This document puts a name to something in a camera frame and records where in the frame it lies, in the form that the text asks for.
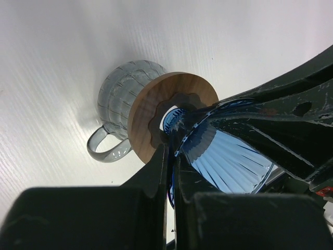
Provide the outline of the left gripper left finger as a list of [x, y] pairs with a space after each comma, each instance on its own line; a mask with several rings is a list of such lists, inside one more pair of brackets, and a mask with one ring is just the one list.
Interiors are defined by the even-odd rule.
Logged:
[[165, 249], [168, 147], [120, 186], [34, 187], [1, 226], [1, 249]]

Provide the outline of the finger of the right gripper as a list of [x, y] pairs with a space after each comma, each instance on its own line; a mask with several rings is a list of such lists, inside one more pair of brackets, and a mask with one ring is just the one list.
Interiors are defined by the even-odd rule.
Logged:
[[298, 179], [313, 181], [332, 169], [332, 48], [241, 96], [254, 103], [210, 123]]

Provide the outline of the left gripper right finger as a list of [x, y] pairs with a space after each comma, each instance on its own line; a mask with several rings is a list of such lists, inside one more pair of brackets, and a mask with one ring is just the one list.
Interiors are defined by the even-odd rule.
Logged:
[[173, 185], [177, 249], [332, 249], [323, 211], [308, 196], [224, 194], [182, 156]]

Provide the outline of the blue glass ribbed dripper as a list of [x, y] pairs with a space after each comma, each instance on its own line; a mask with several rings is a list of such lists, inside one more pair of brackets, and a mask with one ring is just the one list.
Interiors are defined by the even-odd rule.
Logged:
[[222, 119], [236, 108], [254, 104], [252, 98], [219, 102], [190, 111], [175, 107], [162, 120], [169, 139], [169, 165], [178, 156], [206, 181], [227, 194], [255, 194], [269, 178], [274, 163], [223, 129]]

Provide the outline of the grey glass coffee server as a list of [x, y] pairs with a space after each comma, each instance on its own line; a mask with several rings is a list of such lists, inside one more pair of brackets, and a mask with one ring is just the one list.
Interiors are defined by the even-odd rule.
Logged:
[[[134, 60], [115, 68], [106, 77], [97, 100], [102, 126], [87, 141], [87, 151], [93, 159], [102, 163], [112, 163], [132, 150], [127, 132], [132, 105], [148, 83], [166, 72], [158, 63]], [[113, 135], [120, 143], [112, 149], [98, 152], [98, 146], [108, 135]]]

